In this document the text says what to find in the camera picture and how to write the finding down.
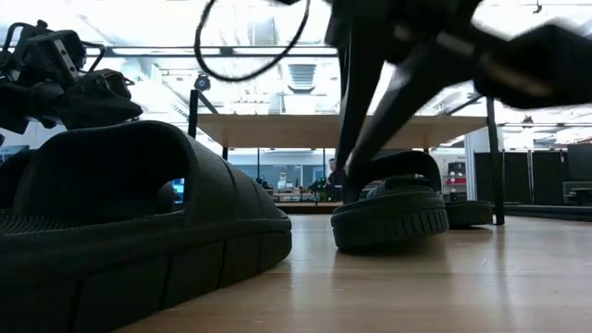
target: computer monitor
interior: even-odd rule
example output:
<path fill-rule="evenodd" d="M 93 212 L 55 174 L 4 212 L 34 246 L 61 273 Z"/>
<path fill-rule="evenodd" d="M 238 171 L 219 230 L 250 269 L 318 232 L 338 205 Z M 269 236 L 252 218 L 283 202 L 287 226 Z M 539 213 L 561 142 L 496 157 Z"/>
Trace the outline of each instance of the computer monitor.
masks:
<path fill-rule="evenodd" d="M 175 204 L 183 203 L 183 193 L 185 192 L 185 179 L 174 179 L 173 192 L 175 193 Z"/>
<path fill-rule="evenodd" d="M 466 173 L 466 164 L 464 162 L 451 162 L 448 163 L 448 173 L 449 174 L 465 174 Z"/>

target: red object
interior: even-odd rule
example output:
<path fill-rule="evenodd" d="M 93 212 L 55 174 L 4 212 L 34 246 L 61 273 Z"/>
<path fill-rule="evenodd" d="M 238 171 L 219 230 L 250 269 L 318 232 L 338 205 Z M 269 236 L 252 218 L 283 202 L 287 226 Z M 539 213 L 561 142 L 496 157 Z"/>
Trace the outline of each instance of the red object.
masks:
<path fill-rule="evenodd" d="M 464 184 L 466 184 L 466 177 L 446 179 L 446 184 L 447 185 L 464 185 Z"/>

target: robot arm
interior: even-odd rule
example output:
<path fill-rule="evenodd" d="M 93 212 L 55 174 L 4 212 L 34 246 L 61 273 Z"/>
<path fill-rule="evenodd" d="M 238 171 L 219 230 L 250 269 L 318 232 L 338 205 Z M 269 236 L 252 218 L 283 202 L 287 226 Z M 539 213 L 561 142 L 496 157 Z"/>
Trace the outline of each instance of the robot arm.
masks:
<path fill-rule="evenodd" d="M 22 28 L 14 52 L 12 35 Z M 85 46 L 102 47 L 88 73 Z M 102 45 L 80 40 L 75 31 L 50 31 L 47 24 L 15 23 L 0 53 L 0 128 L 22 134 L 35 119 L 46 128 L 67 129 L 115 125 L 138 117 L 126 79 L 110 69 L 94 70 Z"/>
<path fill-rule="evenodd" d="M 338 48 L 342 79 L 338 167 L 351 154 L 354 175 L 420 107 L 463 81 L 522 109 L 592 101 L 591 41 L 553 24 L 502 40 L 471 23 L 479 3 L 333 2 L 327 42 Z M 397 72 L 360 133 L 384 61 Z"/>

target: air vent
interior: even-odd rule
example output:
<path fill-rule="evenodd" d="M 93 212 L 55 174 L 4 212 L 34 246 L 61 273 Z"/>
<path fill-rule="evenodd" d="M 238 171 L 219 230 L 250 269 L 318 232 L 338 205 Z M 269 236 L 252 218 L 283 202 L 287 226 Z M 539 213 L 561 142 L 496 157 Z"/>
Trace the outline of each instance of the air vent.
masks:
<path fill-rule="evenodd" d="M 293 93 L 311 93 L 315 89 L 316 65 L 289 64 L 290 82 L 288 87 Z"/>
<path fill-rule="evenodd" d="M 189 108 L 186 105 L 183 105 L 178 102 L 173 102 L 170 104 L 170 108 L 189 120 Z"/>

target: wooden floor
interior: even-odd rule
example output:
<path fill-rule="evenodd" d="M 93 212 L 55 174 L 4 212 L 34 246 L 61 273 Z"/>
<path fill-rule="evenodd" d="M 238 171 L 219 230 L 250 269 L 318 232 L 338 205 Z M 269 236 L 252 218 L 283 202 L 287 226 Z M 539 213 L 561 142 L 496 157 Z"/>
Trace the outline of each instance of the wooden floor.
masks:
<path fill-rule="evenodd" d="M 592 224 L 509 217 L 372 256 L 338 253 L 328 216 L 293 225 L 292 253 L 275 270 L 120 331 L 592 329 Z"/>

